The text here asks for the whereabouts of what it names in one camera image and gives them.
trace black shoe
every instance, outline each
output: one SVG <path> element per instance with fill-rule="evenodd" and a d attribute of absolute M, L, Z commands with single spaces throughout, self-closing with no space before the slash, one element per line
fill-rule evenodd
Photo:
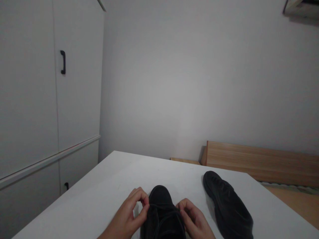
<path fill-rule="evenodd" d="M 174 206 L 167 188 L 156 186 L 149 199 L 150 208 L 142 227 L 142 238 L 186 239 L 182 216 Z"/>
<path fill-rule="evenodd" d="M 233 187 L 213 171 L 204 174 L 203 184 L 214 202 L 222 236 L 225 239 L 253 239 L 253 218 Z"/>

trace wardrobe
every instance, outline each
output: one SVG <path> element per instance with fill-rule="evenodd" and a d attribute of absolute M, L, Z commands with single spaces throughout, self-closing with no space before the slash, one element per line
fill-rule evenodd
<path fill-rule="evenodd" d="M 98 163 L 104 11 L 3 0 L 0 23 L 0 238 L 11 238 Z"/>

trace black handle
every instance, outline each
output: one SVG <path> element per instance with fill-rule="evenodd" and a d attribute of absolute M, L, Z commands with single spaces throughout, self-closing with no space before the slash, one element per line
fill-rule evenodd
<path fill-rule="evenodd" d="M 66 186 L 66 190 L 69 190 L 69 183 L 65 183 L 64 186 Z"/>
<path fill-rule="evenodd" d="M 61 70 L 61 74 L 65 75 L 66 73 L 66 68 L 65 68 L 65 51 L 60 51 L 61 55 L 63 56 L 63 70 Z"/>

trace shoe upper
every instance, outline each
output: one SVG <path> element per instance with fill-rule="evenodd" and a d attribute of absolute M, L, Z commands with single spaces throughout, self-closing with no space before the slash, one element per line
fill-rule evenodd
<path fill-rule="evenodd" d="M 143 225 L 143 239 L 185 239 L 184 223 L 164 186 L 156 186 L 150 196 L 150 208 Z"/>

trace white table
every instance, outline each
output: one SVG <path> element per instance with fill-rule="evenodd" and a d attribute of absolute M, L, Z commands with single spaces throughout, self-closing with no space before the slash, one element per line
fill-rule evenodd
<path fill-rule="evenodd" d="M 132 189 L 169 190 L 173 203 L 189 198 L 218 231 L 202 178 L 215 171 L 228 181 L 253 217 L 255 239 L 319 238 L 319 231 L 246 173 L 114 151 L 14 238 L 96 239 Z M 141 204 L 135 208 L 140 212 Z M 139 238 L 137 231 L 132 238 Z"/>

